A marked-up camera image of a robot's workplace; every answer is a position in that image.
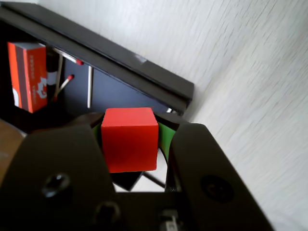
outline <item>red cube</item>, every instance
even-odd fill
[[[101,130],[111,173],[156,169],[158,123],[151,108],[109,108]]]

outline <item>green pad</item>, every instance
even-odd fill
[[[175,134],[175,130],[163,125],[158,122],[159,133],[158,133],[158,145],[163,150],[166,160],[169,158],[169,148],[172,141],[172,138]]]

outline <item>black panel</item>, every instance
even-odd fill
[[[100,54],[105,55],[115,62],[161,85],[165,89],[182,96],[188,101],[193,99],[193,83],[180,78],[52,11],[31,3],[4,3],[3,6],[22,13]]]
[[[142,92],[143,94],[153,97],[165,106],[176,110],[182,114],[187,107],[188,101],[175,95],[168,90],[161,88],[159,85],[136,75],[135,73],[122,68],[120,65],[103,58],[101,55],[78,45],[70,39],[67,39],[44,26],[41,26],[21,15],[13,13],[3,7],[0,7],[0,19],[23,30],[36,38],[53,45],[69,54],[91,64],[94,68],[108,73],[111,77],[121,80],[122,83]]]
[[[86,64],[77,65],[65,60],[64,77],[74,75],[74,79],[64,88],[62,96],[70,114],[79,116],[88,112],[105,112],[107,108],[123,107],[151,107],[158,112],[168,109],[155,99],[96,69],[93,70],[92,104],[88,109],[88,68]]]

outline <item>black plastic part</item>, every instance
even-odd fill
[[[191,230],[270,231],[272,227],[211,133],[181,124],[169,153],[187,201]]]
[[[54,203],[41,188],[59,172],[70,177],[72,194]],[[39,132],[25,138],[2,183],[1,228],[89,230],[97,205],[114,196],[107,166],[88,125]]]
[[[2,6],[23,14],[75,40],[162,86],[166,90],[178,94],[189,102],[193,99],[193,83],[44,7],[31,3],[2,3]]]
[[[70,178],[71,191],[57,200],[45,198],[46,179],[58,173]],[[179,126],[168,176],[173,187],[167,179],[165,193],[115,193],[89,125],[38,132],[23,141],[0,188],[0,229],[91,230],[99,225],[98,230],[157,231],[165,222],[161,215],[170,210],[178,212],[184,230],[272,230],[204,125]]]
[[[189,124],[188,121],[176,113],[154,112],[154,115],[157,122],[166,125],[174,131],[176,131],[181,124]]]

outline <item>bolt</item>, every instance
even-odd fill
[[[69,188],[70,177],[65,173],[58,173],[47,178],[42,193],[46,198],[51,198]]]
[[[120,208],[113,201],[102,202],[97,206],[95,221],[99,226],[112,226],[120,218]]]

